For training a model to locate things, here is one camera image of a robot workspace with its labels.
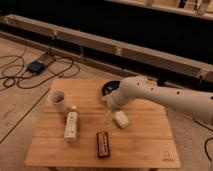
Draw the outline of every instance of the floor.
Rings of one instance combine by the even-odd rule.
[[[10,54],[21,54],[24,46],[0,38],[0,56]],[[27,48],[24,55],[26,63],[36,59],[43,52]],[[0,58],[0,66],[11,61],[11,59]],[[107,79],[121,79],[120,76],[106,73],[83,64],[78,64],[81,71],[74,78],[107,78]],[[59,71],[59,65],[52,66],[54,70]],[[27,81],[27,85],[33,85],[50,76],[48,71],[45,71],[39,79]],[[52,80],[43,84],[39,88],[31,90],[21,90],[16,86],[0,92],[0,137],[4,137],[11,124],[18,122],[19,118],[23,117],[36,100],[48,89]],[[24,166],[24,160],[31,143],[33,133],[36,129],[42,105],[45,101],[43,98],[38,105],[28,114],[24,119],[14,128],[14,130],[4,139],[0,144],[0,171],[46,171],[47,168],[30,168]],[[177,150],[182,163],[181,169],[160,169],[160,171],[207,171],[209,168],[209,161],[204,153],[203,145],[205,139],[213,136],[211,132],[195,124],[191,118],[171,110],[166,109],[174,139],[177,145]],[[209,146],[210,154],[213,153],[213,143]],[[58,168],[58,170],[75,170],[67,168]]]

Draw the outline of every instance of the power adapter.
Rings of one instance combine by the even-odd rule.
[[[55,62],[54,56],[49,55],[48,53],[42,54],[38,59],[31,62],[27,66],[27,71],[32,74],[38,75],[49,67],[53,62]]]
[[[34,61],[31,62],[28,66],[27,66],[27,71],[38,75],[40,74],[43,70],[45,69],[45,65],[42,62],[39,61]]]

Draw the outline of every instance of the table leg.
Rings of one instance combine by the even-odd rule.
[[[56,169],[56,167],[48,167],[48,169],[49,169],[50,171],[58,171],[58,170]]]
[[[158,170],[158,169],[153,169],[153,168],[152,168],[152,169],[149,169],[149,171],[157,171],[157,170]]]

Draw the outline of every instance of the small object on table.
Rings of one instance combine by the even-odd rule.
[[[124,114],[123,111],[115,112],[113,120],[120,128],[125,128],[129,125],[129,119],[127,118],[127,116]]]
[[[77,139],[77,124],[78,124],[78,113],[77,107],[72,106],[71,112],[68,113],[66,128],[64,131],[64,138],[67,141],[75,141]]]
[[[109,139],[106,131],[97,133],[98,157],[105,158],[110,156]]]
[[[53,91],[48,96],[48,102],[57,110],[58,113],[66,112],[66,96],[63,91]]]

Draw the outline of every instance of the wooden table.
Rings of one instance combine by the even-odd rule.
[[[134,100],[123,108],[131,124],[118,128],[113,121],[103,124],[107,111],[100,90],[107,80],[54,80],[51,91],[63,90],[68,106],[79,111],[78,140],[64,138],[66,114],[58,114],[48,103],[26,157],[27,166],[72,168],[179,168],[180,161],[162,106]],[[96,133],[109,133],[111,156],[97,157]]]

